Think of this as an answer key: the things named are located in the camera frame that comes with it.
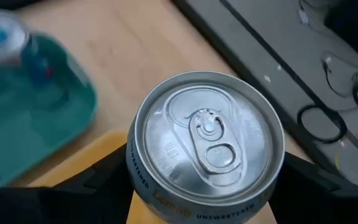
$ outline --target pull tab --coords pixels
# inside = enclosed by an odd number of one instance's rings
[[[190,134],[200,164],[211,174],[225,174],[237,168],[241,159],[240,145],[220,112],[202,109],[190,119]]]

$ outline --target teal tray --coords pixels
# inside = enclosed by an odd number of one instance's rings
[[[0,187],[85,131],[97,107],[96,92],[73,57],[51,37],[33,37],[66,98],[45,109],[25,69],[0,67]]]

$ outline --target yellow object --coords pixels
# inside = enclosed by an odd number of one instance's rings
[[[29,187],[52,187],[85,170],[106,157],[127,141],[126,131],[111,131],[72,155],[69,159],[54,167],[45,175],[30,183]],[[155,216],[134,192],[127,223],[165,223]]]

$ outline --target gray surface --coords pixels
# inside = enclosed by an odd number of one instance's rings
[[[286,20],[280,18],[285,16],[273,13],[275,1],[262,0],[261,2],[241,2],[243,4],[248,4],[241,7],[247,8],[247,18],[253,18],[255,29],[261,29],[259,26],[267,26],[267,28],[264,29],[271,29],[274,31],[270,33],[273,41],[273,37],[277,37],[278,39],[282,37],[280,39],[282,40],[282,46],[275,46],[277,52],[282,55],[282,57],[286,55],[286,57],[289,58],[288,63],[293,66],[296,72],[303,72],[306,74],[302,77],[302,79],[304,79],[305,82],[310,80],[311,88],[314,89],[316,94],[319,96],[330,95],[330,97],[327,97],[324,101],[331,106],[335,106],[337,109],[348,110],[349,108],[355,107],[352,99],[344,100],[336,97],[332,94],[331,90],[325,88],[323,84],[318,84],[318,82],[314,79],[319,75],[323,75],[321,64],[319,63],[320,51],[314,51],[314,49],[317,49],[319,45],[317,39],[320,39],[321,37],[316,37],[313,34],[310,34],[310,31],[305,28],[305,30],[299,31],[299,33],[293,33],[292,36],[298,36],[299,39],[306,38],[309,40],[309,44],[292,45],[291,42],[284,41],[284,37],[288,37],[288,34],[286,34],[282,29],[279,29],[275,23],[275,21],[281,21],[283,26],[287,26],[285,25]],[[282,105],[282,107],[294,120],[298,110],[302,106],[312,103],[312,100],[291,79],[289,74],[280,69],[278,63],[270,56],[270,54],[266,52],[266,50],[243,28],[243,26],[221,5],[218,0],[192,0],[189,1],[189,4],[193,7],[196,13],[201,16],[207,25],[210,26],[215,33],[217,33],[226,46],[240,58],[241,62],[250,70],[253,76],[258,79],[261,85],[263,85],[273,96],[275,96],[276,101]],[[296,13],[295,6],[290,9],[290,12]],[[265,20],[268,20],[269,22],[259,24],[259,26],[255,25],[255,21],[263,22]],[[287,29],[291,26],[299,26],[299,30],[303,29],[303,27],[296,21],[290,21],[289,23],[290,25],[288,25]],[[294,43],[303,42],[303,40],[297,40],[297,38],[291,38],[291,41],[294,41]],[[331,44],[339,45],[331,43],[330,40],[322,41],[325,42],[327,46],[331,46]],[[311,53],[298,55],[297,52],[299,52],[299,49],[304,48],[307,48],[307,51],[311,51]],[[339,52],[336,53],[341,54],[344,57],[352,55],[351,50],[349,48],[347,49],[349,51],[346,51],[346,45],[343,44],[343,49],[340,49]],[[349,125],[349,129],[357,135],[358,126],[356,124],[358,112],[354,113],[354,111],[358,111],[358,109],[346,111],[344,113],[344,119]],[[330,122],[321,113],[309,114],[305,117],[305,123],[310,130],[317,130],[319,132],[318,134],[321,136],[333,136],[338,132],[337,127],[335,127],[332,122]],[[327,155],[333,164],[337,164],[337,168],[343,176],[348,178],[353,183],[358,184],[358,150],[348,140],[348,138],[344,138],[342,143],[337,142],[330,145],[323,145],[316,142],[316,145],[325,155]]]
[[[228,0],[238,13],[275,49],[289,66],[307,83],[324,103],[335,110],[357,107],[353,98],[335,95],[329,89],[321,68],[325,52],[332,52],[358,65],[358,54],[340,37],[323,25],[324,11],[314,11],[305,6],[311,30],[301,24],[298,0]],[[340,93],[351,90],[351,76],[358,69],[331,57],[329,64],[332,86]]]

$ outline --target wooden table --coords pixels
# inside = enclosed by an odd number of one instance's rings
[[[52,168],[69,177],[101,159],[112,149],[84,146],[110,129],[127,130],[144,96],[162,80],[189,70],[234,75],[169,0],[47,0],[19,14],[33,29],[54,35],[82,64],[98,89],[99,110],[84,135],[13,186],[54,185],[57,179],[45,178]],[[307,159],[288,136],[286,142],[288,151]],[[128,223],[162,221],[135,195]],[[275,223],[269,205],[250,223]]]

